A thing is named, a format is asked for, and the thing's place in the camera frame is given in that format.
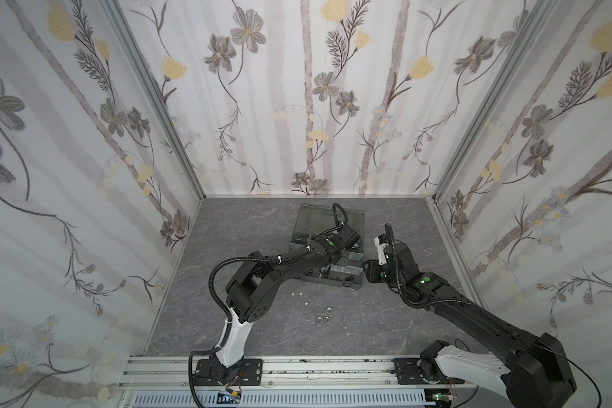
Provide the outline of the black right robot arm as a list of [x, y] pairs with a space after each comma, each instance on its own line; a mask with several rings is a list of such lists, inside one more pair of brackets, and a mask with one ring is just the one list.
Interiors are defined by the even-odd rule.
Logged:
[[378, 257], [363, 264], [371, 283], [382, 282], [412, 309], [450, 321], [486, 348], [480, 355], [438, 341], [420, 357], [444, 377], [455, 377], [508, 399], [514, 407], [562, 407], [578, 390], [578, 365], [554, 336], [537, 336], [495, 316], [447, 280], [422, 272], [391, 224], [374, 240]]

